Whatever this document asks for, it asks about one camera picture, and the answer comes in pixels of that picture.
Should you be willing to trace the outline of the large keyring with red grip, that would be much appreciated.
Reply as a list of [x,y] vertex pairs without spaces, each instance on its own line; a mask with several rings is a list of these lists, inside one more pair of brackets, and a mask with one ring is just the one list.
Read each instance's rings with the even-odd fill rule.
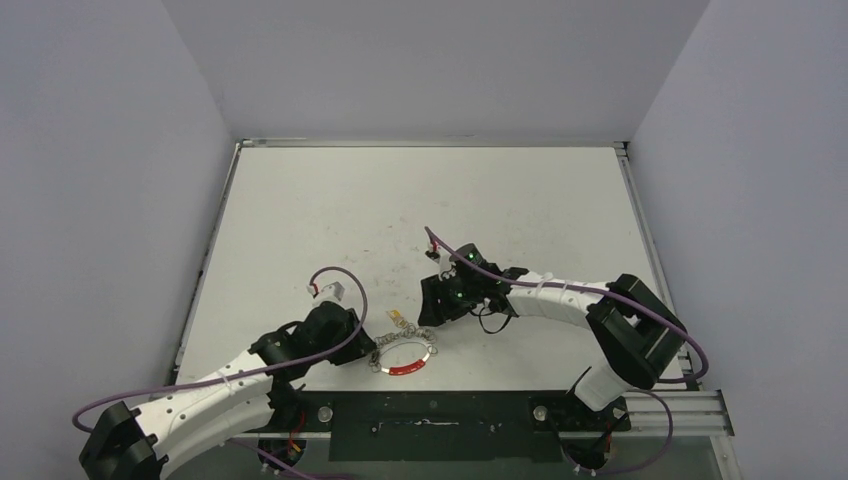
[[376,350],[370,355],[368,366],[372,373],[390,377],[411,375],[438,353],[436,340],[432,329],[407,324],[374,339]]

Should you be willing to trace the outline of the yellow tagged key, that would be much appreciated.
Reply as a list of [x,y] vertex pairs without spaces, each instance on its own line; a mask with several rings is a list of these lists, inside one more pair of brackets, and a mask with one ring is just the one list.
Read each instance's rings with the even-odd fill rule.
[[387,310],[386,314],[396,328],[406,329],[408,327],[409,322],[398,310]]

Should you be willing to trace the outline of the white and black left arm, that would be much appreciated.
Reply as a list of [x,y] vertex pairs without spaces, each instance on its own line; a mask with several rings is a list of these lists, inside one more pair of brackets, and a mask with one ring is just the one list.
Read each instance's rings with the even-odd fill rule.
[[323,301],[196,383],[169,386],[137,406],[111,404],[91,429],[79,463],[90,479],[164,479],[241,433],[290,428],[305,416],[294,381],[317,363],[345,365],[376,348],[354,310]]

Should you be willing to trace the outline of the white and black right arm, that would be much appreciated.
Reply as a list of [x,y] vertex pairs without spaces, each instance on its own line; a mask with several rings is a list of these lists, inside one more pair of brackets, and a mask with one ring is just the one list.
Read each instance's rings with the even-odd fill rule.
[[602,356],[578,377],[565,402],[568,421],[593,427],[605,408],[632,389],[650,390],[686,342],[687,331],[638,277],[607,283],[569,282],[526,268],[499,268],[475,244],[456,251],[431,244],[438,266],[423,279],[418,323],[439,327],[481,308],[506,321],[546,318],[590,331]]

